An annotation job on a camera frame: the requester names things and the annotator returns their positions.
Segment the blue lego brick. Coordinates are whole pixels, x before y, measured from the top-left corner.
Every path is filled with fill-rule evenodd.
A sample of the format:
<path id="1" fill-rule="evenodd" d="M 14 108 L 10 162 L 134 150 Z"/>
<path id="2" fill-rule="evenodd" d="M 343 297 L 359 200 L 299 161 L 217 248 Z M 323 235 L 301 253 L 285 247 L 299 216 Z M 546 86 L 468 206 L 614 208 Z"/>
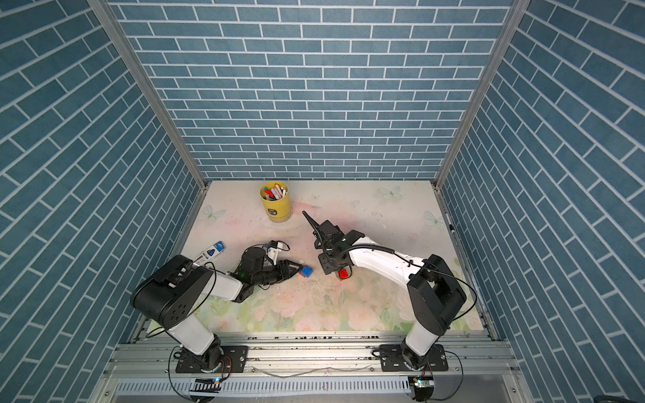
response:
<path id="1" fill-rule="evenodd" d="M 313 273 L 313 268 L 305 265 L 300 271 L 299 274 L 305 278 L 309 278 Z"/>

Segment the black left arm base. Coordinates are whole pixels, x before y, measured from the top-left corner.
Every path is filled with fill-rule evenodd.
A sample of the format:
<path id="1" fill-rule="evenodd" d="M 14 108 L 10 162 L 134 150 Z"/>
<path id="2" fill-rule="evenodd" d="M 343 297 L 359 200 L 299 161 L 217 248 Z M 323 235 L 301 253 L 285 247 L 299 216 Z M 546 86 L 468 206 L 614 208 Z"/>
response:
<path id="1" fill-rule="evenodd" d="M 218 336 L 201 354 L 194 354 L 186 347 L 172 349 L 166 374 L 172 391 L 190 402 L 210 402 L 223 389 L 223 383 L 232 374 L 244 372 L 250 348 L 246 345 L 222 346 Z M 187 392 L 181 392 L 172 380 L 172 374 L 201 374 Z"/>

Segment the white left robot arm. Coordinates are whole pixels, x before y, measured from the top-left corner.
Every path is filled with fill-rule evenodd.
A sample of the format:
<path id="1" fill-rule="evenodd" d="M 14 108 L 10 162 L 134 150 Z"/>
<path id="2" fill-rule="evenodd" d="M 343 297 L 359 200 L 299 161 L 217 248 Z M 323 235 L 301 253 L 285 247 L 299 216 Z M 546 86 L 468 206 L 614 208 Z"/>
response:
<path id="1" fill-rule="evenodd" d="M 169 282 L 172 290 L 180 295 L 159 324 L 190 354 L 197 357 L 219 354 L 217 337 L 199 312 L 208 302 L 241 304 L 258 289 L 270 290 L 296 275 L 311 276 L 310 266 L 279 257 L 279 253 L 289 250 L 280 241 L 253 245 L 242 253 L 237 267 L 228 273 L 215 268 L 211 260 L 192 262 L 190 267 L 180 270 L 180 277 L 188 280 L 188 285 L 178 285 L 175 280 Z"/>

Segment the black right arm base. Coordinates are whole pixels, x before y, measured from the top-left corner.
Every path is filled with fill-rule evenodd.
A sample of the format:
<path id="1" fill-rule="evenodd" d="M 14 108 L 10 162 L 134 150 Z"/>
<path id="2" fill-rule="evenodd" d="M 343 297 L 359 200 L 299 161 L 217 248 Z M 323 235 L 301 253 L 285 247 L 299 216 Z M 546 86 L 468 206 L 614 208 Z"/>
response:
<path id="1" fill-rule="evenodd" d="M 381 344 L 371 350 L 383 372 L 414 372 L 407 378 L 413 401 L 426 402 L 433 398 L 434 373 L 448 371 L 446 352 L 442 345 L 433 345 L 426 354 L 418 355 L 405 341 L 400 344 Z"/>

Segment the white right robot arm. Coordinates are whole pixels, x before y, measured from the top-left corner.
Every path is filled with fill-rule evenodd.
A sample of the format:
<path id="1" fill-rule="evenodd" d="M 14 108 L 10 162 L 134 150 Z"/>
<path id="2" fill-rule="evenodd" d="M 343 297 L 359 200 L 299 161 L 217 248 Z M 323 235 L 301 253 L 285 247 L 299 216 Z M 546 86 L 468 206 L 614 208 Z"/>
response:
<path id="1" fill-rule="evenodd" d="M 328 273 L 359 267 L 407 292 L 415 322 L 402 348 L 417 361 L 445 335 L 467 300 L 464 282 L 438 255 L 422 259 L 374 243 L 358 243 L 346 250 L 322 249 L 319 260 Z"/>

